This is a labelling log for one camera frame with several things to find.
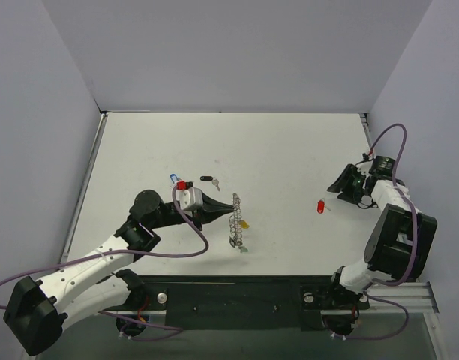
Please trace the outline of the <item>red tag key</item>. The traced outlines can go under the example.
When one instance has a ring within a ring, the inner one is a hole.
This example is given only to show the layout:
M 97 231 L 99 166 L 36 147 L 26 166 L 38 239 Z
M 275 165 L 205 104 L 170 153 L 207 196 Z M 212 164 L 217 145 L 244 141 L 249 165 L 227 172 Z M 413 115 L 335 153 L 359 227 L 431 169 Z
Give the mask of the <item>red tag key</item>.
M 330 212 L 331 209 L 326 205 L 326 201 L 324 199 L 321 199 L 318 201 L 317 206 L 316 206 L 316 212 L 320 215 L 322 215 L 324 212 Z

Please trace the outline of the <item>yellow tag key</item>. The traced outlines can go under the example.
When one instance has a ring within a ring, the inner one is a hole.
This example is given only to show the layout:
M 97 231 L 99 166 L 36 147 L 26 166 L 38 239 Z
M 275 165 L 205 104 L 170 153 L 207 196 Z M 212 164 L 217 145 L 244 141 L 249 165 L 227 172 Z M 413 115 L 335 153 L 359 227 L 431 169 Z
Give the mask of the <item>yellow tag key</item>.
M 244 220 L 240 220 L 238 223 L 239 223 L 240 227 L 243 228 L 243 229 L 248 229 L 250 227 L 250 225 Z

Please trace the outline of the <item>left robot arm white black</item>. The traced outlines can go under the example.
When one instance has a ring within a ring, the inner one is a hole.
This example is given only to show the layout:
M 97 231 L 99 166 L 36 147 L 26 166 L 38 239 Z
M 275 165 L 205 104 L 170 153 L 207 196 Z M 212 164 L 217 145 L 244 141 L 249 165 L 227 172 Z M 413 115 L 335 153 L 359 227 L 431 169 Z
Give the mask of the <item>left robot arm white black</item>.
M 191 183 L 172 188 L 171 202 L 154 190 L 136 195 L 127 220 L 105 242 L 84 257 L 44 269 L 35 280 L 18 276 L 3 320 L 30 356 L 49 349 L 63 331 L 86 317 L 114 306 L 134 309 L 144 286 L 127 267 L 153 251 L 161 238 L 156 229 L 189 225 L 201 236 L 203 225 L 233 213 Z

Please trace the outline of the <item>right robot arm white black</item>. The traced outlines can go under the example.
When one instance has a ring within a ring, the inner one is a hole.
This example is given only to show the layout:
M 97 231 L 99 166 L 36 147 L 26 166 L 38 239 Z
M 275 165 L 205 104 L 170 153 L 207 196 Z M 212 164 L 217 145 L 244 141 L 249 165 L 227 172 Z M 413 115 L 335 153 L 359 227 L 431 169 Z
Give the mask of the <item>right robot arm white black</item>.
M 324 289 L 334 307 L 358 302 L 373 284 L 395 286 L 422 273 L 437 231 L 437 220 L 423 214 L 410 200 L 404 183 L 393 179 L 396 161 L 368 154 L 348 164 L 327 191 L 363 209 L 379 209 L 380 216 L 362 259 L 341 266 Z

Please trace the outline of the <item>metal keyring disc with rings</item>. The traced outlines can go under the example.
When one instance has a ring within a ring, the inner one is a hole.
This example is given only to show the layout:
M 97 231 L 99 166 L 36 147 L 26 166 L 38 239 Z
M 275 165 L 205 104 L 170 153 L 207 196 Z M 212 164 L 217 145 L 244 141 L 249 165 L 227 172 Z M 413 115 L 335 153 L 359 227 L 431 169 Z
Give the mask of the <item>metal keyring disc with rings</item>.
M 234 238 L 238 242 L 238 249 L 244 247 L 242 228 L 239 221 L 242 220 L 241 199 L 237 193 L 232 194 L 233 212 L 229 217 L 229 237 Z

